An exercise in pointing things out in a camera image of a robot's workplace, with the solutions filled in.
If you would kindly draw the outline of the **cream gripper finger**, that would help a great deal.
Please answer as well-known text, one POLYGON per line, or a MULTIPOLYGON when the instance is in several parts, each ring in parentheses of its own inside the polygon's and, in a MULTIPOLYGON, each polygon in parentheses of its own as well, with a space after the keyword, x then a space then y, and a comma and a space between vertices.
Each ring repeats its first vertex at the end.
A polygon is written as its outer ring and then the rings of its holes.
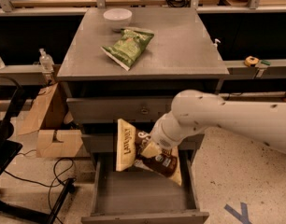
POLYGON ((140 151, 140 154, 145 158, 152 158, 157 155, 160 155, 162 150, 160 146, 153 141, 148 142, 140 151))

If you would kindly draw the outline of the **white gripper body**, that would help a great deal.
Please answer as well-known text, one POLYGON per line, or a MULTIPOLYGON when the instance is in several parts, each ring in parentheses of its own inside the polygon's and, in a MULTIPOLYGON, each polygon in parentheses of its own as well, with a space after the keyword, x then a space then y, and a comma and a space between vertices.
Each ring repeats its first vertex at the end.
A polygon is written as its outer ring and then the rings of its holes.
POLYGON ((192 124, 182 124, 172 112, 162 115, 154 124, 150 136, 159 147, 172 149, 193 133, 192 124))

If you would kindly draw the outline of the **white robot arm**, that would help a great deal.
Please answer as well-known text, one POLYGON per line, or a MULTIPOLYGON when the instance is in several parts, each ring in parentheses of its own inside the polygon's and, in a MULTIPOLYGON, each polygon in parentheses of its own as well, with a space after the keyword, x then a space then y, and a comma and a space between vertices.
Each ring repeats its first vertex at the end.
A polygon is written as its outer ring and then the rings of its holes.
POLYGON ((150 132, 158 147, 171 149, 208 127, 219 127, 286 154, 286 103, 225 101, 195 90, 178 93, 171 110, 150 132))

